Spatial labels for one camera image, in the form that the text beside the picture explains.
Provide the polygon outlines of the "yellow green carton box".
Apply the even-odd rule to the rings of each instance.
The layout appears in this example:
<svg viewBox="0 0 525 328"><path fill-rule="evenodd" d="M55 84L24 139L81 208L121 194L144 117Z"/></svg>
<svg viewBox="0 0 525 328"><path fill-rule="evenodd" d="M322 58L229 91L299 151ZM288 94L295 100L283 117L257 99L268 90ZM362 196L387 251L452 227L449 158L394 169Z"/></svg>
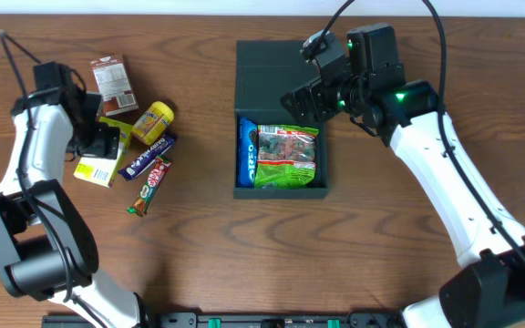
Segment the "yellow green carton box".
<svg viewBox="0 0 525 328"><path fill-rule="evenodd" d="M107 123L112 128L119 128L117 157L115 159L81 158L74 171L74 177L110 188L117 176L124 155L129 149L132 126L106 117L101 117L99 121Z"/></svg>

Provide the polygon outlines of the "green snack bag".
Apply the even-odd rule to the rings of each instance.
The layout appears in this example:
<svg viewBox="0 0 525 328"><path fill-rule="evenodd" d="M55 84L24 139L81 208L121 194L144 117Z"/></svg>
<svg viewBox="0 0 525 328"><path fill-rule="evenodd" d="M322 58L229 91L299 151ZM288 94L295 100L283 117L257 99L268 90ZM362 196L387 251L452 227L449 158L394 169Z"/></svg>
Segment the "green snack bag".
<svg viewBox="0 0 525 328"><path fill-rule="evenodd" d="M259 125L256 189L305 188L316 172L317 128L294 125Z"/></svg>

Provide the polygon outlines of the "brown white carton box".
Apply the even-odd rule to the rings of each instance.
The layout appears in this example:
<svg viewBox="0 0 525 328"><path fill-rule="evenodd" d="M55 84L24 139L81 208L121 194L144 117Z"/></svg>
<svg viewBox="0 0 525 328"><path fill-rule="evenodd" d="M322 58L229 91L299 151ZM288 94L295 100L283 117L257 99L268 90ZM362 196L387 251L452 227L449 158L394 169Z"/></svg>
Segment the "brown white carton box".
<svg viewBox="0 0 525 328"><path fill-rule="evenodd" d="M103 116L116 116L139 108L123 55L104 56L89 64L102 96Z"/></svg>

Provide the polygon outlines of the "red KitKat bar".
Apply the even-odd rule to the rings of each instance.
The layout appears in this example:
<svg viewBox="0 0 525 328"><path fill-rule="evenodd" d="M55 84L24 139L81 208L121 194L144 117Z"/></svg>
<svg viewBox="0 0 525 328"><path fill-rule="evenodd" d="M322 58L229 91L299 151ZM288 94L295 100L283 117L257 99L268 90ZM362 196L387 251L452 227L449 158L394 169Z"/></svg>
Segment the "red KitKat bar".
<svg viewBox="0 0 525 328"><path fill-rule="evenodd" d="M143 184L138 197L134 203L128 207L127 212L143 217L147 214L150 203L155 197L161 182L170 170L171 161L165 157L157 156L155 165L150 171L145 183Z"/></svg>

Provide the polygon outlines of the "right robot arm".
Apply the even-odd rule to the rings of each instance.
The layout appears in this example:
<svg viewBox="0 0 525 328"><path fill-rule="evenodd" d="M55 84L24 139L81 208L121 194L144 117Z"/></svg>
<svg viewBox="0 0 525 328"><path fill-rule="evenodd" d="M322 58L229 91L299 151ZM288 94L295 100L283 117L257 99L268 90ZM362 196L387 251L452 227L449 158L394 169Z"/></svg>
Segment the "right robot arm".
<svg viewBox="0 0 525 328"><path fill-rule="evenodd" d="M525 227L507 212L469 158L439 88L406 81L394 28L310 36L303 58L318 74L285 94L302 122L339 113L379 138L417 178L442 220L460 270L434 296L408 305L406 327L508 327L525 321Z"/></svg>

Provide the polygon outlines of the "purple Dairy Milk bar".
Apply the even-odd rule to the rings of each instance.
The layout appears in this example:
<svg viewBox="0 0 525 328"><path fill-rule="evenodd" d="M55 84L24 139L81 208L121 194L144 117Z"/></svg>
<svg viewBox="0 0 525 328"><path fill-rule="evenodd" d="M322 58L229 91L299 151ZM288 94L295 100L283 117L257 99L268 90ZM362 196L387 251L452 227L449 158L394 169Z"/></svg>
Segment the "purple Dairy Milk bar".
<svg viewBox="0 0 525 328"><path fill-rule="evenodd" d="M176 142L177 138L172 135L164 135L157 140L145 152L141 153L127 167L120 169L118 174L124 180L136 179L141 173L154 163L157 156L164 155Z"/></svg>

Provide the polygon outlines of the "yellow plastic jar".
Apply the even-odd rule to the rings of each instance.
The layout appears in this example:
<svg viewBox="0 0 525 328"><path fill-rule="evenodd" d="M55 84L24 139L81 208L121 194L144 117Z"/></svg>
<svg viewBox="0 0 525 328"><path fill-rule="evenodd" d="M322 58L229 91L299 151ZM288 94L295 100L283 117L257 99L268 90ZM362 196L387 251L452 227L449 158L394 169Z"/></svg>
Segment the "yellow plastic jar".
<svg viewBox="0 0 525 328"><path fill-rule="evenodd" d="M173 110L161 101L153 102L133 125L131 133L144 144L152 145L171 125Z"/></svg>

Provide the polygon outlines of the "dark green folding box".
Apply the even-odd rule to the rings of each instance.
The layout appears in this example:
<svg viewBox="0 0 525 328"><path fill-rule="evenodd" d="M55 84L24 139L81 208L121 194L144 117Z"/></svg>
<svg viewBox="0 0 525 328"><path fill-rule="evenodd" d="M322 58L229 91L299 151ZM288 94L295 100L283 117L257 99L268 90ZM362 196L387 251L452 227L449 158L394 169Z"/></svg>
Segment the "dark green folding box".
<svg viewBox="0 0 525 328"><path fill-rule="evenodd" d="M240 119L256 124L294 125L295 119L280 98L317 76L315 67L304 62L303 42L239 40L236 43L234 97L235 129ZM329 192L327 126L318 125L315 140L317 169L314 180L296 190L241 188L234 184L233 197L244 200L323 199Z"/></svg>

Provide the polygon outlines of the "blue Oreo cookie pack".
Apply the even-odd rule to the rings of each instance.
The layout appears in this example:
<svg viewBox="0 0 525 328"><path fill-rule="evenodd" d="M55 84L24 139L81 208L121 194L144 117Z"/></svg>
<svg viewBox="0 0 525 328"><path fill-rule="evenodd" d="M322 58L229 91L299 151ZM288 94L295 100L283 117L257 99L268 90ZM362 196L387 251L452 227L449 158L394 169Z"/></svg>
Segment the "blue Oreo cookie pack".
<svg viewBox="0 0 525 328"><path fill-rule="evenodd" d="M258 127L248 118L239 121L238 180L240 188L254 186L258 159Z"/></svg>

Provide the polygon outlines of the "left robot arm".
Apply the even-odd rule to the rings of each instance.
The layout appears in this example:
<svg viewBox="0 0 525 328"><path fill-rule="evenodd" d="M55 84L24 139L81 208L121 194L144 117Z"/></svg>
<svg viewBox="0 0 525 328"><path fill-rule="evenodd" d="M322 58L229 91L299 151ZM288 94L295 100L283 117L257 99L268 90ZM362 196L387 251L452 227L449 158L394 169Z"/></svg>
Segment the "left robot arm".
<svg viewBox="0 0 525 328"><path fill-rule="evenodd" d="M117 146L97 121L102 97L46 87L12 108L15 141L0 182L0 281L14 297L62 304L95 327L148 327L139 296L99 268L91 230L63 189L73 141Z"/></svg>

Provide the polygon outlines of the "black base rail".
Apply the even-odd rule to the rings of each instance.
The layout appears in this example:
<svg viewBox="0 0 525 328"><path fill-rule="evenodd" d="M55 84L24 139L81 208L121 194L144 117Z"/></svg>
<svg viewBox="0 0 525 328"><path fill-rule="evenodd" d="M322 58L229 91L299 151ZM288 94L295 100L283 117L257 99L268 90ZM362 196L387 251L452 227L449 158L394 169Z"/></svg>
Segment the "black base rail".
<svg viewBox="0 0 525 328"><path fill-rule="evenodd" d="M406 328L398 312L349 314L153 314L149 327L161 328Z"/></svg>

